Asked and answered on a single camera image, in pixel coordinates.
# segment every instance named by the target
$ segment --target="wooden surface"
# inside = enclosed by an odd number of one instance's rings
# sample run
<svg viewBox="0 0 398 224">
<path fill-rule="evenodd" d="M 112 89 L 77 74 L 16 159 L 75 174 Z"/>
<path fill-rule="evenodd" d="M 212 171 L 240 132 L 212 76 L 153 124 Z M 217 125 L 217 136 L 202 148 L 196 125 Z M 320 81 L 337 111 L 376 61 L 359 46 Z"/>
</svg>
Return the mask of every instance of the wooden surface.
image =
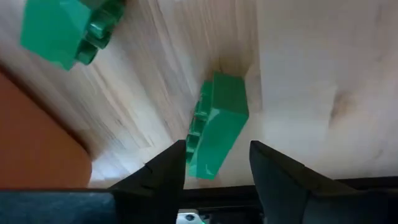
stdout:
<svg viewBox="0 0 398 224">
<path fill-rule="evenodd" d="M 82 138 L 92 187 L 184 138 L 212 70 L 245 76 L 250 119 L 216 180 L 186 188 L 251 184 L 251 139 L 332 178 L 398 175 L 394 0 L 129 0 L 70 72 L 19 46 L 23 7 L 1 3 L 0 62 Z"/>
</svg>

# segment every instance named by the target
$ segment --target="lego brick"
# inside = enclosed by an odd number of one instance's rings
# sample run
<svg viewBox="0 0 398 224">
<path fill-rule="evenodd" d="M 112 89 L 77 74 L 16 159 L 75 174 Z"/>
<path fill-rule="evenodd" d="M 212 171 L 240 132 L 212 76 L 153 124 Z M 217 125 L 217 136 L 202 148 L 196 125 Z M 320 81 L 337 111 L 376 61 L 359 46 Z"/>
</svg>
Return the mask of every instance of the lego brick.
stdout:
<svg viewBox="0 0 398 224">
<path fill-rule="evenodd" d="M 120 0 L 28 0 L 21 44 L 69 70 L 91 63 L 108 44 L 124 10 Z"/>
<path fill-rule="evenodd" d="M 214 179 L 248 118 L 243 79 L 215 72 L 201 88 L 188 132 L 188 174 Z"/>
</svg>

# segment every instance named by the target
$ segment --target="orange surface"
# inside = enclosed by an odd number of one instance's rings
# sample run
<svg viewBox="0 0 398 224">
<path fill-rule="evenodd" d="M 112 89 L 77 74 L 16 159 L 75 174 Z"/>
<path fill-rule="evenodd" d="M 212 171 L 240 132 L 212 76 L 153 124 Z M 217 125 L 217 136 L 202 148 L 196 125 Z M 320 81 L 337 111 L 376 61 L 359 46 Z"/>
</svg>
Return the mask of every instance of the orange surface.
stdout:
<svg viewBox="0 0 398 224">
<path fill-rule="evenodd" d="M 0 72 L 0 189 L 82 188 L 86 151 Z"/>
</svg>

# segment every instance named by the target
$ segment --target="green toy block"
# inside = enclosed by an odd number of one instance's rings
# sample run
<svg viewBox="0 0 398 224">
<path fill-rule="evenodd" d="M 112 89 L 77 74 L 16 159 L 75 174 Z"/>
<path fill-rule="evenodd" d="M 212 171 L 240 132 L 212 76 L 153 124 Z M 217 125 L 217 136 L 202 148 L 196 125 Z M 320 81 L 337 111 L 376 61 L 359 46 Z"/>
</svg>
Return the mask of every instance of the green toy block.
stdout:
<svg viewBox="0 0 398 224">
<path fill-rule="evenodd" d="M 91 63 L 108 44 L 122 0 L 27 0 L 21 44 L 65 70 Z"/>
<path fill-rule="evenodd" d="M 189 128 L 188 174 L 214 179 L 248 118 L 243 79 L 215 72 L 201 88 Z"/>
</svg>

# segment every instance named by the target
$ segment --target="green lego brick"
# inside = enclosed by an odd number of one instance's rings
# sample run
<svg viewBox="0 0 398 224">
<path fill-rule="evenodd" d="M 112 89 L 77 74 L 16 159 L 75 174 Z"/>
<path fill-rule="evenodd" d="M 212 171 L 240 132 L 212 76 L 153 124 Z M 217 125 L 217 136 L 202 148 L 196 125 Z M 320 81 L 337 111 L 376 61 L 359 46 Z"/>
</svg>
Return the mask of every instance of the green lego brick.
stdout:
<svg viewBox="0 0 398 224">
<path fill-rule="evenodd" d="M 188 132 L 188 174 L 214 179 L 248 118 L 243 79 L 215 72 L 201 88 Z"/>
<path fill-rule="evenodd" d="M 122 0 L 27 0 L 21 45 L 65 70 L 88 65 L 123 10 Z"/>
</svg>

